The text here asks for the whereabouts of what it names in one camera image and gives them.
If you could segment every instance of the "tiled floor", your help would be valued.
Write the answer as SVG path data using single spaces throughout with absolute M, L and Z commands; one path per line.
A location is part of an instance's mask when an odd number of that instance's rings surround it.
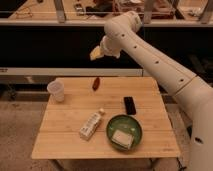
M 0 97 L 0 171 L 55 171 L 56 169 L 47 160 L 32 160 L 31 152 L 40 127 L 40 123 L 47 104 L 48 94 L 45 92 L 18 93 L 15 100 L 9 100 L 8 93 Z M 176 115 L 177 105 L 167 105 L 172 122 L 179 122 Z M 176 133 L 181 142 L 183 155 L 187 156 L 187 137 L 176 125 Z M 141 171 L 148 166 L 148 159 L 128 160 L 64 160 L 61 161 L 67 170 L 73 171 Z M 162 159 L 155 171 L 178 171 L 176 159 Z

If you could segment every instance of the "bottle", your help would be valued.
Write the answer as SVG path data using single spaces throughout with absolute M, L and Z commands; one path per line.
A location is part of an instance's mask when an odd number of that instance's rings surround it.
M 99 109 L 98 112 L 95 112 L 88 120 L 87 122 L 81 127 L 79 131 L 79 135 L 84 140 L 89 140 L 90 137 L 95 132 L 98 125 L 101 123 L 102 115 L 104 115 L 104 109 Z

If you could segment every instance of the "bottle cap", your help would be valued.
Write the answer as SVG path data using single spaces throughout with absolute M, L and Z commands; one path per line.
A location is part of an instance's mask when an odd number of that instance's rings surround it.
M 104 115 L 104 114 L 105 114 L 105 111 L 104 111 L 103 108 L 100 108 L 99 111 L 98 111 L 98 113 L 99 113 L 100 115 Z

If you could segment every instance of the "plastic cup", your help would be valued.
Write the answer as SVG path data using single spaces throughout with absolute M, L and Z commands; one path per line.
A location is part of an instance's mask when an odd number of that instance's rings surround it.
M 47 91 L 57 102 L 64 101 L 64 85 L 60 81 L 52 81 L 47 85 Z

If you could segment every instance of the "green bowl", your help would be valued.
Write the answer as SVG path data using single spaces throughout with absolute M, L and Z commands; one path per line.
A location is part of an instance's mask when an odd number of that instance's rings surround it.
M 115 142 L 113 142 L 112 136 L 114 132 L 119 129 L 125 133 L 131 134 L 134 137 L 133 143 L 130 149 L 127 149 Z M 141 141 L 142 128 L 138 121 L 129 115 L 116 115 L 107 124 L 106 134 L 110 144 L 117 150 L 127 151 L 135 148 Z

